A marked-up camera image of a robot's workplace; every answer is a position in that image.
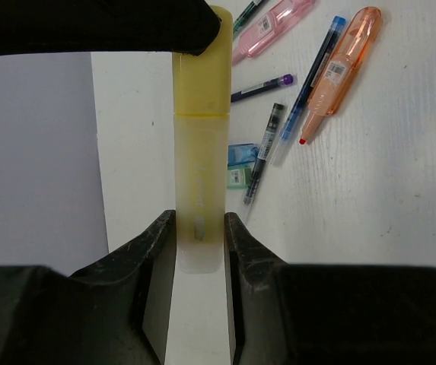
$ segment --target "barcode sticker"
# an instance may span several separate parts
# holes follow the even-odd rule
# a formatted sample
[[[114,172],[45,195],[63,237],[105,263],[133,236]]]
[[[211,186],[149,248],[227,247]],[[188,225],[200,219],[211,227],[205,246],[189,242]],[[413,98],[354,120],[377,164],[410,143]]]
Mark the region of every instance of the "barcode sticker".
[[[270,18],[268,15],[260,19],[257,25],[258,25],[258,34],[261,37],[266,35],[270,30],[272,30],[272,25],[270,23]]]
[[[326,71],[326,78],[338,86],[346,75],[346,66],[341,62],[331,61]]]
[[[269,156],[270,148],[272,148],[273,137],[275,136],[275,132],[266,131],[263,135],[263,140],[261,144],[260,151],[258,153],[258,158],[260,160],[266,160]]]
[[[236,185],[240,185],[240,171],[239,170],[233,170],[231,171],[231,176],[233,177],[233,183]]]

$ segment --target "purple pen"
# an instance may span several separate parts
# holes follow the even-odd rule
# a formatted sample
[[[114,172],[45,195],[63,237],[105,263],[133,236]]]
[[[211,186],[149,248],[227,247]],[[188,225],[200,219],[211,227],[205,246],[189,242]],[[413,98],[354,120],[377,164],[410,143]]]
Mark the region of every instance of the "purple pen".
[[[281,76],[280,78],[274,78],[272,80],[262,82],[261,84],[248,87],[245,90],[238,91],[237,93],[232,94],[231,102],[236,103],[237,101],[265,93],[266,91],[275,90],[279,87],[290,86],[293,83],[294,76],[292,76],[291,74],[286,74]]]

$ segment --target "label on pen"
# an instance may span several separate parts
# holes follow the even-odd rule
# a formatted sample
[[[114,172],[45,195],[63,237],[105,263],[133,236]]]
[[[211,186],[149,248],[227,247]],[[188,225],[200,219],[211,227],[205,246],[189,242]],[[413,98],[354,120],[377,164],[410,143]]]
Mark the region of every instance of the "label on pen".
[[[331,53],[326,53],[323,57],[323,61],[321,61],[321,64],[319,68],[317,69],[316,76],[314,76],[314,79],[310,83],[310,86],[314,89],[316,87],[317,81],[319,80],[319,76],[323,73],[324,68],[326,67],[326,63],[329,61],[329,57],[331,56]]]
[[[242,94],[247,94],[247,93],[249,93],[249,92],[251,92],[251,91],[255,91],[255,90],[257,90],[257,89],[260,89],[261,87],[263,87],[263,85],[265,85],[264,82],[261,83],[261,84],[258,84],[258,85],[255,85],[255,86],[252,86],[252,87],[248,87],[247,89],[242,90],[241,93],[242,93]]]
[[[265,36],[272,30],[272,23],[270,22],[270,17],[265,15],[256,24],[258,27],[258,35],[261,37]]]
[[[331,61],[329,63],[329,66],[327,67],[325,77],[331,80],[334,85],[338,86],[339,84],[341,84],[342,79],[345,78],[346,69],[347,67],[341,62]]]
[[[266,158],[269,156],[270,148],[272,148],[274,137],[275,132],[265,132],[257,158],[259,158],[260,160],[266,160]]]
[[[240,185],[241,184],[241,175],[239,170],[231,171],[231,177],[233,178],[233,184]]]

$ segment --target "orange highlighter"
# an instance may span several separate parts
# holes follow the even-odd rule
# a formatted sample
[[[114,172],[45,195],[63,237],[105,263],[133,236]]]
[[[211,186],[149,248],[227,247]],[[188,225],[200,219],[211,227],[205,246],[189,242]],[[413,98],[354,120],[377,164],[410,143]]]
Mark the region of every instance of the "orange highlighter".
[[[325,116],[336,113],[381,25],[382,13],[378,8],[364,8],[355,15],[309,98],[309,116],[302,128],[301,144],[314,136]]]

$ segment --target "yellow highlighter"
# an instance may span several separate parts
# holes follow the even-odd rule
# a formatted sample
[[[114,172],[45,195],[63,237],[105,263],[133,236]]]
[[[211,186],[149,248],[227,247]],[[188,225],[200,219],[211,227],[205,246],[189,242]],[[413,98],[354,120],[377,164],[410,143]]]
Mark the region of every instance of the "yellow highlighter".
[[[200,56],[173,54],[177,261],[182,271],[221,267],[231,105],[231,14]]]

